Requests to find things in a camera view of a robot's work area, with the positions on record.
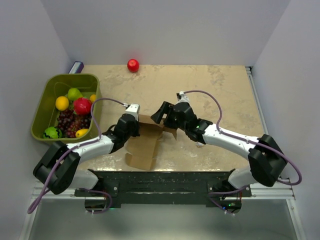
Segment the brown cardboard box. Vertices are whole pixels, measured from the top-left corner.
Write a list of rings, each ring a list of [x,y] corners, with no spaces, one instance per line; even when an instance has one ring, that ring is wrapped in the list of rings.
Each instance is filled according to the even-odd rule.
[[[125,163],[139,170],[151,171],[157,162],[160,139],[163,132],[177,137],[177,130],[155,123],[149,115],[138,116],[139,136],[131,137],[126,143]]]

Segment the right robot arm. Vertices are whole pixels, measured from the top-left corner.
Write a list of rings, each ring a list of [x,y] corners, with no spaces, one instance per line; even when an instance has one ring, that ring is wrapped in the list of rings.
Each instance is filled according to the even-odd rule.
[[[241,188],[251,184],[259,183],[272,187],[287,164],[271,136],[244,136],[217,129],[211,121],[198,118],[187,102],[172,104],[165,101],[151,119],[157,124],[163,123],[169,129],[184,131],[194,142],[220,147],[248,160],[247,167],[233,169],[217,182],[212,188],[214,192],[233,197]]]

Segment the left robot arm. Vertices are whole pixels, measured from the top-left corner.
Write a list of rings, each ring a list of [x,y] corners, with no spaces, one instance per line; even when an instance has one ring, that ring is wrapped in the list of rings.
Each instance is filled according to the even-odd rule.
[[[78,143],[56,141],[35,166],[33,175],[55,195],[68,188],[85,188],[92,196],[99,196],[104,184],[90,171],[78,173],[78,165],[101,155],[112,154],[124,147],[130,137],[138,136],[139,114],[124,113],[114,129],[107,130],[101,136]]]

